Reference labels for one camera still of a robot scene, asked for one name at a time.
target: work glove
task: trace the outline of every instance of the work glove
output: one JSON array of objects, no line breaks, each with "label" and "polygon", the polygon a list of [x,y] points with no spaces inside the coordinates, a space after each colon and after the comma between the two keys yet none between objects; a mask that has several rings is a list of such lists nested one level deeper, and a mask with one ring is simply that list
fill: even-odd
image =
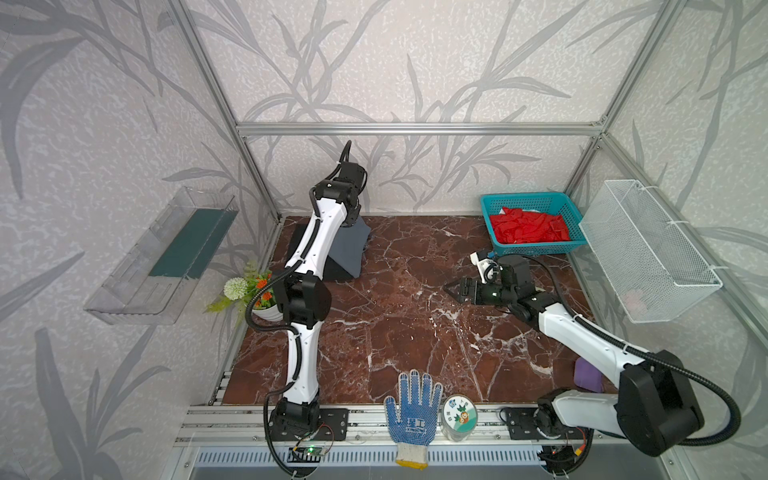
[{"label": "work glove", "polygon": [[398,378],[400,408],[395,399],[384,399],[389,436],[397,444],[397,463],[423,470],[427,467],[427,445],[435,439],[442,384],[432,384],[432,376],[419,372],[401,373]]}]

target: wall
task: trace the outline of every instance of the wall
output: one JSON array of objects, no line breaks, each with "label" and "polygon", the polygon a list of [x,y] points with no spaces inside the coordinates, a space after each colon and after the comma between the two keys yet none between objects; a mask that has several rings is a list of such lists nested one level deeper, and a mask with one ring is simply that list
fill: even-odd
[{"label": "wall", "polygon": [[[661,2],[189,0],[239,122],[596,121]],[[562,190],[584,138],[363,137],[364,211],[478,211],[480,194]],[[286,213],[345,138],[250,139]]]},{"label": "wall", "polygon": [[[0,3],[0,478],[156,478],[273,228],[163,2]],[[240,213],[173,326],[86,299],[183,185]]]},{"label": "wall", "polygon": [[[626,108],[614,138],[766,305],[768,2],[688,2]],[[574,199],[584,211],[604,180],[622,178],[598,153]],[[768,468],[768,356],[720,294],[668,323],[633,324],[588,248],[576,251],[606,327],[649,349],[669,349],[735,398],[743,423],[728,442],[686,448],[704,479],[756,480]],[[694,386],[718,430],[723,403]]]}]

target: green and white lid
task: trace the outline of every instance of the green and white lid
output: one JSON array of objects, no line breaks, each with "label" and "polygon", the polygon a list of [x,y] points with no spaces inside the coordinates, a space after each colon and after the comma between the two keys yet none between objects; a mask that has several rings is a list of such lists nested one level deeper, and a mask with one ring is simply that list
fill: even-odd
[{"label": "green and white lid", "polygon": [[442,406],[442,424],[457,433],[469,434],[478,424],[475,404],[463,395],[449,397]]}]

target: potted plant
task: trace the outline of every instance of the potted plant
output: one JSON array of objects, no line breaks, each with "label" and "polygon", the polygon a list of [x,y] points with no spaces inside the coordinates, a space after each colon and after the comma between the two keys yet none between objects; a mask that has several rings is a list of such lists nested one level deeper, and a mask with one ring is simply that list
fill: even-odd
[{"label": "potted plant", "polygon": [[[227,280],[224,284],[224,291],[216,301],[208,305],[205,311],[221,312],[236,303],[240,315],[242,315],[245,313],[245,307],[253,299],[253,295],[263,289],[271,277],[272,272],[269,270],[259,272],[252,262],[248,262],[243,269],[243,276],[236,276]],[[261,298],[254,303],[253,312],[269,322],[279,322],[283,319],[283,314],[277,309],[274,292],[271,288],[262,293]]]}]

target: purple object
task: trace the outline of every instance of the purple object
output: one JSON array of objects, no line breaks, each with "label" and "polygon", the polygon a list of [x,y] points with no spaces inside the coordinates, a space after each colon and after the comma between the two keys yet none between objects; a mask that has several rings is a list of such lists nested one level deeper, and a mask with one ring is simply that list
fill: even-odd
[{"label": "purple object", "polygon": [[603,374],[591,363],[581,357],[576,359],[574,383],[576,386],[579,386],[582,389],[587,389],[590,392],[603,392]]}]

